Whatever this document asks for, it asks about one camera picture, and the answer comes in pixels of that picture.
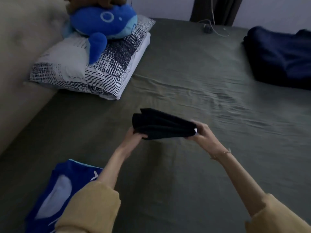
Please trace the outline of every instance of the dark curtain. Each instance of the dark curtain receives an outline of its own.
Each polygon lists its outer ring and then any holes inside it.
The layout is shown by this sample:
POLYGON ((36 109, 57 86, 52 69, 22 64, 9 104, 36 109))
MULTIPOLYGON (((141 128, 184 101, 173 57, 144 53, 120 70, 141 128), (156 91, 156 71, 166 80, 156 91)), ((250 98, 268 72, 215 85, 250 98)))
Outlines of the dark curtain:
MULTIPOLYGON (((242 0, 213 0, 215 23, 232 26, 242 0)), ((211 0, 194 0, 190 21, 212 21, 211 0)))

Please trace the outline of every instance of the sleeve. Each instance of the sleeve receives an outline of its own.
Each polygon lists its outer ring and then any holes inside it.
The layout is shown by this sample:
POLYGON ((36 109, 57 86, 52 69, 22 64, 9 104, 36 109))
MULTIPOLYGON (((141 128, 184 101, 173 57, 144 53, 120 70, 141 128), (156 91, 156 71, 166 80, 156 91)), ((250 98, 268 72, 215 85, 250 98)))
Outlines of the sleeve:
POLYGON ((111 233, 121 201, 119 193, 92 181, 69 201, 55 225, 57 233, 111 233))
POLYGON ((247 233, 292 233, 311 232, 311 227, 273 195, 264 198, 266 207, 245 223, 247 233))

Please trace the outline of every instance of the white cable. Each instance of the white cable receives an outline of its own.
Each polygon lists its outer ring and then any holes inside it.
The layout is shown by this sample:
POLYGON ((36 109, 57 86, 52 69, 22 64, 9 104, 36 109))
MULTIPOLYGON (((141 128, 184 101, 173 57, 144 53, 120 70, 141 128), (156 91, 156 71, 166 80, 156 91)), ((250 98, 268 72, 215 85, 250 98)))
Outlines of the white cable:
MULTIPOLYGON (((213 0, 211 0, 211 5, 212 5, 211 9, 212 9, 213 22, 214 22, 214 25, 216 25, 216 24, 215 24, 214 11, 213 11, 213 0)), ((228 36, 230 35, 230 33, 229 33, 225 28, 223 28, 223 29, 224 29, 224 31, 226 31, 226 32, 228 33, 228 35, 221 35, 221 34, 219 34, 218 32, 216 32, 216 30, 213 28, 212 22, 211 22, 209 19, 202 19, 202 20, 198 21, 198 23, 200 23, 200 22, 202 22, 202 21, 206 21, 206 20, 208 20, 208 22, 210 23, 210 26, 212 27, 212 30, 213 30, 218 36, 221 36, 221 37, 223 37, 223 38, 226 38, 226 37, 228 37, 228 36)))

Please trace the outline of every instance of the blue whale plush toy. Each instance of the blue whale plush toy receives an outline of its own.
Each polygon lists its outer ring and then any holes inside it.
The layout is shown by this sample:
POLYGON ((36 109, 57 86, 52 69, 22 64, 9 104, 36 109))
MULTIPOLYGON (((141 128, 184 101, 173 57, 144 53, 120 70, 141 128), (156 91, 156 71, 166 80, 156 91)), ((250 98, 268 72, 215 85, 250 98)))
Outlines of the blue whale plush toy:
POLYGON ((89 36, 89 64, 93 64, 105 50, 107 39, 122 39, 130 35, 136 24, 137 14, 128 4, 114 6, 111 10, 90 6, 70 15, 70 25, 63 31, 63 36, 69 35, 72 27, 80 34, 89 36))

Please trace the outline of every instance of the brown stuffed animal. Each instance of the brown stuffed animal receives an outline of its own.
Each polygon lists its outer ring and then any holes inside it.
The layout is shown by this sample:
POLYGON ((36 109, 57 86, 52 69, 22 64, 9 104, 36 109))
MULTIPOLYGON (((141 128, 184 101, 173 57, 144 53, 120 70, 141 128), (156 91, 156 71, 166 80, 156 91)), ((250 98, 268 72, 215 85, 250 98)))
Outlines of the brown stuffed animal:
POLYGON ((100 5, 105 9, 112 9, 113 5, 124 5, 126 0, 67 0, 70 3, 66 5, 68 14, 74 13, 77 9, 87 6, 100 5))

